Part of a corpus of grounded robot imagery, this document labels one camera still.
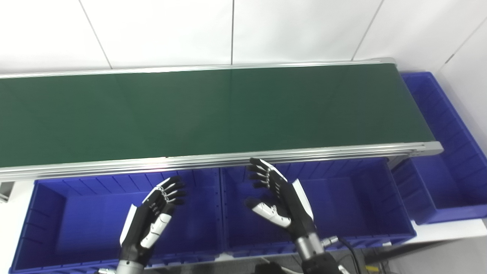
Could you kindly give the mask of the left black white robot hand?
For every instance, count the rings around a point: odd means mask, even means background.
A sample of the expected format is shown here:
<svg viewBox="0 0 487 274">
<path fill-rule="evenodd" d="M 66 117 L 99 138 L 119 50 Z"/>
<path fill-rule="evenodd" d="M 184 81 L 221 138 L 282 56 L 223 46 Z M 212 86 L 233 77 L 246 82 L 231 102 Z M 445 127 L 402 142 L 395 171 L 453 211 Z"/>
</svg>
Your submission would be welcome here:
<svg viewBox="0 0 487 274">
<path fill-rule="evenodd" d="M 122 266 L 144 269 L 148 265 L 176 206 L 184 204 L 184 187 L 180 176 L 169 177 L 157 184 L 139 206 L 131 205 L 120 236 Z"/>
</svg>

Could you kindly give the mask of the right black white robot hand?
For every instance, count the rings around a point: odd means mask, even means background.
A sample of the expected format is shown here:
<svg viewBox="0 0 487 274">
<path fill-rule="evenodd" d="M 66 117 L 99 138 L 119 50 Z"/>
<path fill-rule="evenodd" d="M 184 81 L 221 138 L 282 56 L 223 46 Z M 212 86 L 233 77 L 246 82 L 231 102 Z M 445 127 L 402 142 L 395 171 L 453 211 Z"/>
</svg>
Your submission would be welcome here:
<svg viewBox="0 0 487 274">
<path fill-rule="evenodd" d="M 316 234 L 311 205 L 298 179 L 288 179 L 273 165 L 261 158 L 250 158 L 249 178 L 255 180 L 254 188 L 265 188 L 273 194 L 277 204 L 248 197 L 245 206 L 260 217 L 285 229 L 296 241 Z"/>
</svg>

